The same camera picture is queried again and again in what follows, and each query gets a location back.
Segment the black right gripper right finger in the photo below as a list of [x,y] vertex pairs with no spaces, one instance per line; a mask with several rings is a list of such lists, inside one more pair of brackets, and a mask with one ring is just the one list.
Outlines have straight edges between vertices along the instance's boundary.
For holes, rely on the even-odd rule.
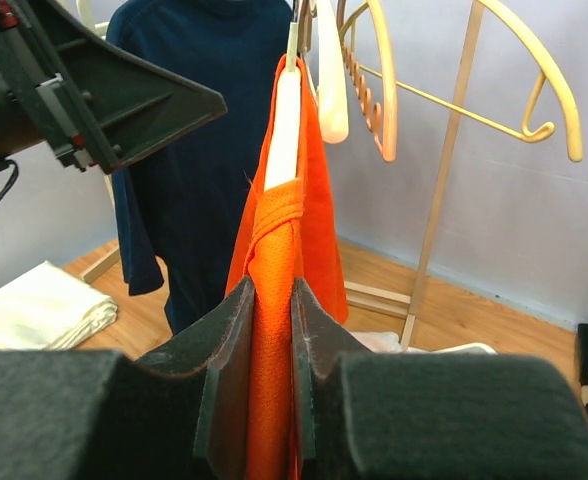
[[588,427],[564,376],[514,354],[382,354],[291,299],[303,479],[588,479]]

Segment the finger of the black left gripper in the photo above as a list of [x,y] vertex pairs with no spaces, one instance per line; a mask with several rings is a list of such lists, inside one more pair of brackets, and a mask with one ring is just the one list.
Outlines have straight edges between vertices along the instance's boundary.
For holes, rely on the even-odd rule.
[[66,162],[111,174],[223,116],[223,96],[99,38],[54,1],[21,27],[46,77],[29,116]]

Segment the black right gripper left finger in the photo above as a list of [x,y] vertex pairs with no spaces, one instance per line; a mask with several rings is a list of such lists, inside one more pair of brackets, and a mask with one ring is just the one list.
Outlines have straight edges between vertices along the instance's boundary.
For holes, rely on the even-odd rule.
[[240,479],[255,289],[137,360],[0,351],[0,479]]

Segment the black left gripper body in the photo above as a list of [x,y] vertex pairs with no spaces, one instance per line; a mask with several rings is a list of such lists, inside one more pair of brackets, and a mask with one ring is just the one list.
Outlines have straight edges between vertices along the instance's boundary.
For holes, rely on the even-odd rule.
[[102,45],[94,26],[57,1],[0,1],[0,171],[11,156],[40,142],[65,167],[104,165],[104,135],[72,56]]

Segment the white pink t shirt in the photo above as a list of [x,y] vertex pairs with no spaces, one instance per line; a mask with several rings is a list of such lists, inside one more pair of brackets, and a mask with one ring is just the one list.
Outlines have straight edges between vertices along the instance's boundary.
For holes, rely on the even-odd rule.
[[351,335],[362,345],[375,353],[414,353],[414,354],[496,354],[496,351],[479,342],[473,342],[440,350],[428,351],[415,347],[404,348],[400,337],[394,332],[351,332]]

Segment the cream hanger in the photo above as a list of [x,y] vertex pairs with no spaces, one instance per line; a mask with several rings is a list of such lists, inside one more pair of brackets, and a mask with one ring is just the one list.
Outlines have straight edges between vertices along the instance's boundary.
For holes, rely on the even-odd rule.
[[285,66],[277,80],[275,117],[269,145],[264,189],[270,190],[296,178],[300,133],[301,83],[297,66],[298,23],[291,22]]

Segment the orange t shirt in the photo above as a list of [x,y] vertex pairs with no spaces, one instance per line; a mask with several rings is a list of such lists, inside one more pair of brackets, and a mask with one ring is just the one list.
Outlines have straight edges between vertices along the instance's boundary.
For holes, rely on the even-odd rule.
[[348,317],[334,225],[328,164],[316,102],[301,82],[300,134],[294,179],[265,186],[269,148],[266,129],[257,171],[238,230],[226,289],[244,276],[255,286],[249,376],[245,476],[291,479],[296,446],[292,393],[291,295],[304,278],[321,307],[338,323]]

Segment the pink hanger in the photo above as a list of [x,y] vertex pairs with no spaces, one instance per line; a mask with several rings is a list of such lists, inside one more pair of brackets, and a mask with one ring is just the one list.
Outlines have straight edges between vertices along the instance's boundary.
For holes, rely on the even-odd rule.
[[349,118],[343,56],[336,17],[329,0],[315,2],[318,29],[317,105],[322,139],[343,142],[349,134]]

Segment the orange hanger with metal hook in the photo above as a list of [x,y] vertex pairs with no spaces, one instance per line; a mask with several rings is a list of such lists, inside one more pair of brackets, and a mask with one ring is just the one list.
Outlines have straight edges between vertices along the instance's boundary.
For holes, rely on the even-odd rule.
[[[346,4],[345,0],[337,1],[336,15],[344,65],[353,83],[365,125],[372,134],[373,141],[383,160],[391,163],[396,159],[397,152],[398,97],[388,24],[381,3],[378,0],[363,1],[349,16],[345,14]],[[368,12],[372,19],[378,48],[380,72],[367,67],[355,56],[356,24],[359,17],[365,12]],[[365,74],[381,80],[383,95],[381,102],[374,100],[372,90],[367,85]]]

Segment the yellow hanger with metal hook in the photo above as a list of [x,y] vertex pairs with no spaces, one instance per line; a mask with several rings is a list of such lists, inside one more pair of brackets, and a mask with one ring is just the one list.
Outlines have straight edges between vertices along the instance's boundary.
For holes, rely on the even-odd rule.
[[[552,88],[562,111],[568,158],[572,162],[582,161],[583,144],[580,116],[577,103],[569,84],[564,78],[559,66],[542,42],[536,37],[531,29],[502,2],[472,1],[470,3],[470,16],[467,22],[464,47],[459,64],[458,79],[466,82],[469,78],[476,44],[478,42],[478,35],[480,33],[480,26],[485,12],[492,13],[518,38],[538,66],[539,74],[526,104],[521,125],[518,130],[509,128],[465,109],[463,107],[466,91],[465,86],[456,89],[457,98],[450,102],[400,82],[396,78],[397,89],[402,88],[410,91],[424,99],[443,106],[454,113],[473,119],[522,142],[538,143],[548,139],[555,132],[555,125],[551,121],[543,123],[536,129],[530,127],[530,119],[543,87],[549,85]],[[381,102],[383,100],[381,80],[369,74],[365,74],[365,76],[367,77],[367,85],[372,90],[374,100]]]

